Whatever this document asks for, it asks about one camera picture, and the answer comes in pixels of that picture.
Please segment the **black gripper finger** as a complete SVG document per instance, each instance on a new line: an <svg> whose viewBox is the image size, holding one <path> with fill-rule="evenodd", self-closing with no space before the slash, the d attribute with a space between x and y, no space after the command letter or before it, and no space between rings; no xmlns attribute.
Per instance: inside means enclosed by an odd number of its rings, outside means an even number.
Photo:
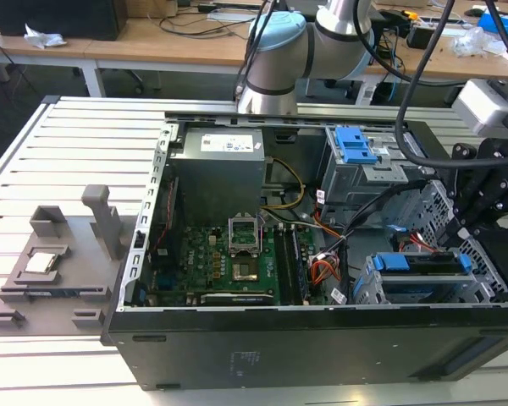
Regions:
<svg viewBox="0 0 508 406"><path fill-rule="evenodd" d="M476 177L478 171L472 169L451 169L446 182L446 195L452 202L449 221L443 231L443 246L459 246L459 232L465 228L474 231L483 222L475 209L473 198L478 191Z"/></svg>
<svg viewBox="0 0 508 406"><path fill-rule="evenodd" d="M507 243L508 180L470 181L461 189L461 225L478 241Z"/></svg>

